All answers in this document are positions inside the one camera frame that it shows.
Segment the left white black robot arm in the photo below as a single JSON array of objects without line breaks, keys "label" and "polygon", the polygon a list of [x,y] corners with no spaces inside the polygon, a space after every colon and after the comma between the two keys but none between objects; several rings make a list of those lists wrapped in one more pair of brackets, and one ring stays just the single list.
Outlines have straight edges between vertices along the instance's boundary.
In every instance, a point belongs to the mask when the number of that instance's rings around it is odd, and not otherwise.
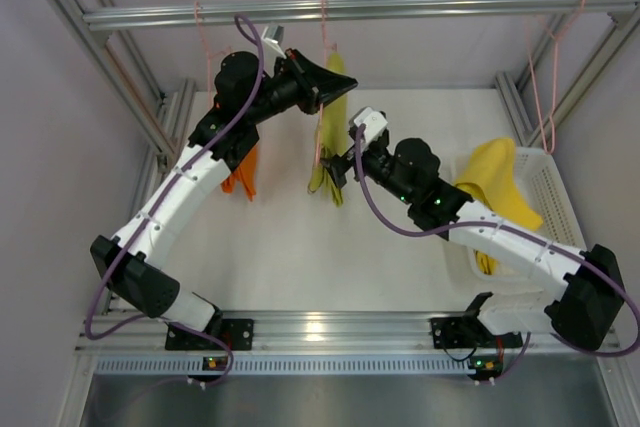
[{"label": "left white black robot arm", "polygon": [[270,66],[251,52],[227,55],[214,78],[213,105],[196,124],[172,172],[124,227],[93,241],[90,254],[100,287],[145,317],[218,335],[221,311],[161,268],[173,242],[257,145],[260,123],[291,107],[314,115],[357,85],[356,79],[317,65],[296,49]]}]

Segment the yellow trousers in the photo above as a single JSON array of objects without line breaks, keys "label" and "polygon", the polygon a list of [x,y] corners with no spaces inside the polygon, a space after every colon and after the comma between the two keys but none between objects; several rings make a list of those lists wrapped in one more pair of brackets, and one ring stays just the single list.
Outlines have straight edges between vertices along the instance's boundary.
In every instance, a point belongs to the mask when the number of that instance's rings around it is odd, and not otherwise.
[{"label": "yellow trousers", "polygon": [[510,138],[496,138],[474,149],[464,168],[454,180],[454,186],[469,194],[475,211],[463,210],[462,221],[480,221],[477,205],[512,224],[534,232],[543,219],[525,200],[515,182],[516,145]]}]

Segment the pink hanger of green trousers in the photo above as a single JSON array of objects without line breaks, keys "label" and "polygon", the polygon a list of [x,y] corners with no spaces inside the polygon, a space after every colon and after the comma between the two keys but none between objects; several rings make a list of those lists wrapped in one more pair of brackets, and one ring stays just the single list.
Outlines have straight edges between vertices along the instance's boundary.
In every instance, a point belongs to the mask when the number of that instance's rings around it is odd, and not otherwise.
[{"label": "pink hanger of green trousers", "polygon": [[[322,40],[322,54],[323,54],[323,66],[327,66],[327,62],[329,59],[329,54],[331,51],[336,49],[336,45],[332,44],[329,41],[328,33],[327,33],[327,6],[328,0],[320,0],[320,32],[321,32],[321,40]],[[317,167],[320,165],[321,158],[321,148],[322,148],[322,130],[323,130],[323,119],[324,119],[324,104],[320,103],[319,114],[318,114],[318,123],[316,127],[316,137],[315,137],[315,152],[314,152],[314,166]]]}]

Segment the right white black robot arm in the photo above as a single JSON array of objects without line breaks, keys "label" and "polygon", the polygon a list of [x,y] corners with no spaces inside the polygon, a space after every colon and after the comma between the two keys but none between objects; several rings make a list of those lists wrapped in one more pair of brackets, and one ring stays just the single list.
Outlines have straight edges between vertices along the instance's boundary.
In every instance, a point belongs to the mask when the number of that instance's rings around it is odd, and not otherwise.
[{"label": "right white black robot arm", "polygon": [[610,250],[581,250],[517,227],[443,180],[439,158],[418,138],[393,151],[383,140],[355,144],[320,163],[339,185],[354,171],[358,181],[370,179],[406,204],[417,227],[412,236],[437,235],[485,253],[533,284],[533,292],[475,297],[466,315],[492,335],[551,335],[579,351],[598,352],[630,302]]}]

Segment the olive green trousers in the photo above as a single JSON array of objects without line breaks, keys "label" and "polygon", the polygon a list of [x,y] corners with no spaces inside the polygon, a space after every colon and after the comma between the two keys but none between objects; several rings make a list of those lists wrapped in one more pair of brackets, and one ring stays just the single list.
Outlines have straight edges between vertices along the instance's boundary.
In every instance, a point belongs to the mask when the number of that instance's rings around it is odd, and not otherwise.
[{"label": "olive green trousers", "polygon": [[314,164],[307,184],[309,194],[321,192],[330,198],[336,207],[341,207],[344,203],[341,188],[336,186],[320,164],[320,160],[329,159],[334,155],[341,156],[347,150],[347,105],[348,97],[343,95],[321,108],[315,131]]}]

